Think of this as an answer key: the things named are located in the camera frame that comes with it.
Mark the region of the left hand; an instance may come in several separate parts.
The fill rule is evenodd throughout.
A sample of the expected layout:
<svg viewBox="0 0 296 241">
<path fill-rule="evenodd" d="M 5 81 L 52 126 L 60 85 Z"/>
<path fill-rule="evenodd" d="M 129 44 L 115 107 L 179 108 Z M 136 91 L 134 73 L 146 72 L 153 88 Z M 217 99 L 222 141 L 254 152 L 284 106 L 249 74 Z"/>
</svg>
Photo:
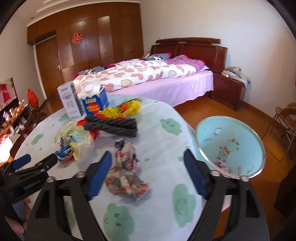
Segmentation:
<svg viewBox="0 0 296 241">
<path fill-rule="evenodd" d="M 15 233 L 18 234 L 24 234 L 26 229 L 27 229 L 27 224 L 28 224 L 28 220 L 30 218 L 30 214 L 32 212 L 32 209 L 30 208 L 29 204 L 31 203 L 31 199 L 30 197 L 26 197 L 24 200 L 24 217 L 25 217 L 25 221 L 23 222 L 23 224 L 19 224 L 18 222 L 16 222 L 15 220 L 4 216 L 4 218 L 6 219 L 7 223 L 10 225 L 10 227 L 12 228 L 12 230 Z"/>
</svg>

